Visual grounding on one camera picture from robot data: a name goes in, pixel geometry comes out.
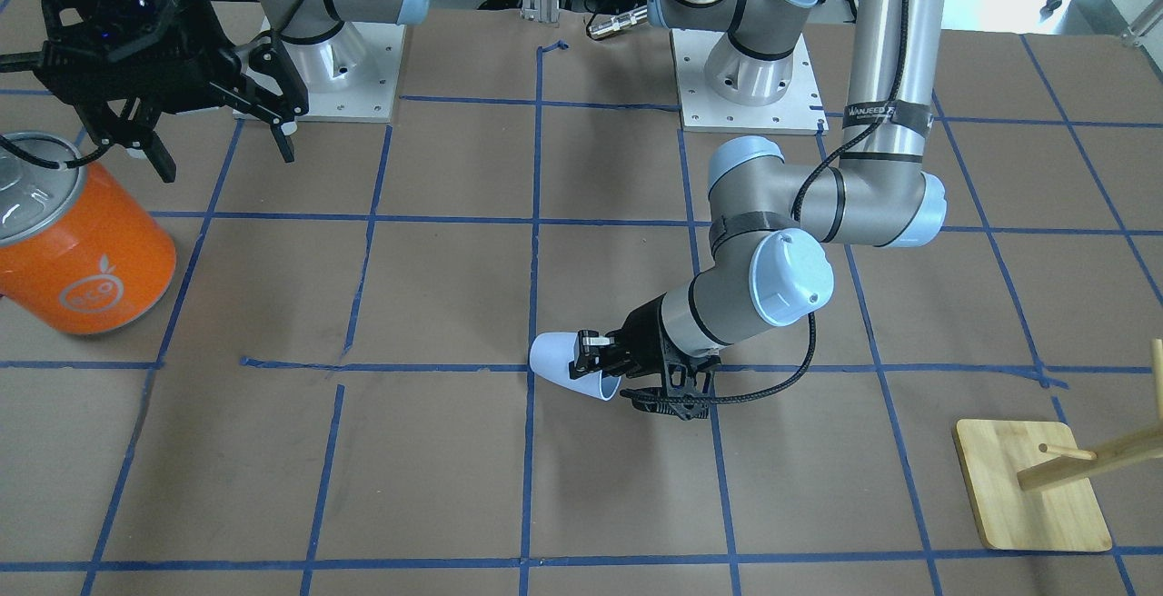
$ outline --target orange canister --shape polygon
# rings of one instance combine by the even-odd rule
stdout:
[[[5,139],[79,157],[48,133]],[[176,264],[173,240],[101,165],[44,169],[0,149],[0,295],[63,333],[104,333],[160,300]]]

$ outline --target wooden base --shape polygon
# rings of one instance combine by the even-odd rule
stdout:
[[[1090,480],[1046,491],[1022,491],[1018,471],[1050,460],[1039,444],[1078,448],[1057,421],[962,419],[957,455],[982,542],[1000,551],[1111,549],[1111,533]]]

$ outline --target white fruit logo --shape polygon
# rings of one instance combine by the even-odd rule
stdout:
[[[101,256],[100,274],[81,278],[60,291],[60,305],[73,312],[95,314],[121,303],[126,285],[113,275],[108,256]]]

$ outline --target robotic arm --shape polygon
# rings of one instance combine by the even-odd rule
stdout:
[[[943,1],[862,0],[844,143],[814,169],[785,164],[778,146],[763,137],[723,144],[708,182],[715,265],[606,335],[538,335],[530,349],[534,371],[579,391],[595,379],[608,388],[609,378],[659,374],[661,386],[622,395],[638,410],[682,419],[706,418],[712,403],[768,396],[797,381],[814,352],[812,313],[827,304],[834,284],[820,242],[915,247],[943,224],[944,187],[920,162],[932,126]],[[648,2],[655,24],[726,30],[708,64],[722,73],[726,91],[759,102],[778,99],[790,79],[793,68],[783,61],[816,0]],[[742,397],[712,396],[720,349],[804,315],[808,352],[789,381]],[[572,353],[563,353],[570,343]]]
[[[307,112],[307,91],[278,35],[236,48],[209,0],[42,0],[42,7],[48,40],[41,51],[0,56],[0,71],[30,70],[76,108],[98,149],[70,166],[120,144],[170,183],[177,168],[154,132],[162,113],[220,106],[267,123],[283,158],[294,159],[284,126]],[[258,86],[244,73],[248,65],[281,93]],[[115,114],[109,102],[119,100],[124,106]],[[58,166],[2,137],[0,146],[34,164]]]

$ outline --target wooden stand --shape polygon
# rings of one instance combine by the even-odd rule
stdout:
[[[1057,421],[957,421],[957,455],[986,547],[1110,549],[1089,477],[1163,454],[1163,340],[1151,342],[1151,368],[1160,423],[1093,448],[1078,448]]]

